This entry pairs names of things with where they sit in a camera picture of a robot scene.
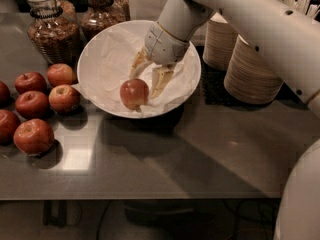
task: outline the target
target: cable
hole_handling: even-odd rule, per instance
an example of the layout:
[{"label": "cable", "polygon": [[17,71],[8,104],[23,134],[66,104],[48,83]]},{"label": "cable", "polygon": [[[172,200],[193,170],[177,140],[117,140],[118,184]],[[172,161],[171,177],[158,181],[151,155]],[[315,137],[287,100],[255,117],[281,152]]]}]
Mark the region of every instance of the cable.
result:
[{"label": "cable", "polygon": [[106,215],[106,213],[107,213],[107,211],[108,211],[111,203],[112,203],[112,201],[109,201],[109,202],[107,203],[106,207],[104,208],[103,212],[102,212],[102,215],[101,215],[101,217],[100,217],[99,224],[98,224],[98,227],[97,227],[96,240],[99,240],[99,238],[100,238],[101,225],[102,225],[104,216]]},{"label": "cable", "polygon": [[[244,228],[244,229],[239,229],[236,234],[238,235],[239,233],[265,233],[267,232],[271,236],[273,235],[273,232],[270,230],[265,231],[264,229],[261,228]],[[234,239],[234,233],[230,234],[227,236],[224,240],[233,240]]]},{"label": "cable", "polygon": [[[245,216],[241,214],[240,210],[245,208],[244,204],[246,202],[253,202],[256,205],[257,211],[259,213],[260,219],[255,219],[252,217]],[[223,203],[227,210],[229,210],[234,215],[234,225],[233,225],[233,232],[226,240],[237,240],[238,234],[243,232],[242,229],[239,229],[239,224],[241,219],[260,224],[262,228],[254,228],[253,231],[255,232],[263,232],[265,235],[265,239],[268,240],[269,234],[273,234],[275,228],[275,214],[276,210],[279,208],[274,202],[270,202],[269,200],[255,200],[255,199],[241,199],[238,203],[236,208],[231,208],[230,205],[227,203],[225,199],[223,199]],[[272,227],[272,231],[268,230],[266,225]]]}]

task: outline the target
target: white robot body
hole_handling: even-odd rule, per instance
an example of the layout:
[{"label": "white robot body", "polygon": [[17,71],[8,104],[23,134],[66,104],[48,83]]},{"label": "white robot body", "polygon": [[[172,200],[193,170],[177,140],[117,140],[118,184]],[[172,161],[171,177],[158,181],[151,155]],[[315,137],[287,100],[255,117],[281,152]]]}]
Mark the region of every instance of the white robot body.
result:
[{"label": "white robot body", "polygon": [[[318,22],[276,0],[192,1],[195,3],[168,0],[159,20],[146,35],[145,46],[152,60],[164,65],[181,60],[196,28],[211,12],[219,11],[301,101],[320,117]],[[319,154],[318,141],[291,173],[278,214],[275,240],[319,238]]]}]

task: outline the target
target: apple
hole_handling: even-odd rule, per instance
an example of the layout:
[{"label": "apple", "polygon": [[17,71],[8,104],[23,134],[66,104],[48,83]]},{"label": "apple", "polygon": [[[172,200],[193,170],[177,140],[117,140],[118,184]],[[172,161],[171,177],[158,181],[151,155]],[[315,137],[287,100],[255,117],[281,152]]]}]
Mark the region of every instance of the apple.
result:
[{"label": "apple", "polygon": [[10,100],[10,90],[8,86],[0,81],[0,106],[6,105]]},{"label": "apple", "polygon": [[39,91],[20,94],[15,102],[17,112],[26,119],[43,118],[50,108],[48,96]]},{"label": "apple", "polygon": [[80,93],[71,85],[62,84],[54,87],[49,94],[51,108],[59,114],[69,114],[78,108]]},{"label": "apple", "polygon": [[149,87],[139,78],[125,81],[120,86],[120,98],[122,103],[131,110],[138,109],[148,102]]},{"label": "apple", "polygon": [[51,65],[47,70],[47,78],[52,87],[62,84],[76,84],[77,75],[73,69],[64,63]]},{"label": "apple", "polygon": [[46,121],[35,118],[18,126],[13,141],[22,152],[35,156],[51,148],[54,143],[54,132]]},{"label": "apple", "polygon": [[13,135],[21,121],[10,110],[0,109],[0,144],[8,144],[13,141]]},{"label": "apple", "polygon": [[16,77],[14,86],[19,94],[27,91],[47,91],[47,82],[38,72],[28,72]]}]

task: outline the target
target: black cable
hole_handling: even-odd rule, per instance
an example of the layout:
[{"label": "black cable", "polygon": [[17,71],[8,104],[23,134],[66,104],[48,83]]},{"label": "black cable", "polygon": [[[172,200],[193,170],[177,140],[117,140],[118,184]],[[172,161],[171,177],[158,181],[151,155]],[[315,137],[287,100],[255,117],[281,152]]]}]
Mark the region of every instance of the black cable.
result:
[{"label": "black cable", "polygon": [[98,227],[97,227],[96,240],[99,240],[99,238],[100,238],[101,225],[102,225],[104,216],[105,216],[105,214],[107,213],[107,211],[108,211],[111,203],[112,203],[112,201],[109,201],[109,202],[107,203],[106,207],[104,208],[103,212],[102,212],[102,215],[101,215],[101,217],[100,217],[99,224],[98,224]]},{"label": "black cable", "polygon": [[266,225],[264,223],[264,219],[263,218],[266,218],[265,214],[263,213],[262,211],[262,208],[261,208],[261,205],[259,202],[257,202],[257,208],[258,208],[258,211],[259,211],[259,214],[260,214],[260,219],[261,219],[261,225],[262,225],[262,228],[263,228],[263,231],[265,233],[265,239],[268,240],[268,232],[267,232],[267,228],[266,228]]},{"label": "black cable", "polygon": [[242,203],[244,202],[244,200],[241,200],[237,207],[236,207],[236,210],[234,212],[234,225],[233,225],[233,233],[232,233],[232,240],[237,240],[238,238],[238,228],[239,228],[239,223],[240,223],[240,219],[241,219],[241,216],[240,216],[240,208],[241,208],[241,205]]},{"label": "black cable", "polygon": [[239,216],[241,219],[246,220],[246,221],[249,221],[249,222],[261,223],[260,220],[256,220],[256,219],[253,219],[253,218],[250,218],[250,217],[247,217],[247,216],[244,216],[244,215],[242,215],[242,214],[237,213],[237,211],[233,210],[225,200],[223,200],[223,203],[224,203],[225,207],[226,207],[234,216]]},{"label": "black cable", "polygon": [[275,210],[274,207],[272,207],[272,217],[271,217],[271,219],[272,219],[272,224],[271,224],[271,226],[272,226],[272,232],[274,232],[275,229],[276,229],[276,221],[277,221],[277,211]]}]

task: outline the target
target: floor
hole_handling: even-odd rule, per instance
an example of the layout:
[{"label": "floor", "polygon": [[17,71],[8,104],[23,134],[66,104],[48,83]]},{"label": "floor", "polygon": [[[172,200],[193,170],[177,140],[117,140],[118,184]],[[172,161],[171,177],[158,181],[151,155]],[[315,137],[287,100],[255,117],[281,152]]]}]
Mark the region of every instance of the floor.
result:
[{"label": "floor", "polygon": [[[0,13],[18,11],[0,0]],[[0,239],[270,240],[279,200],[54,201],[51,216],[47,204],[0,202]]]}]

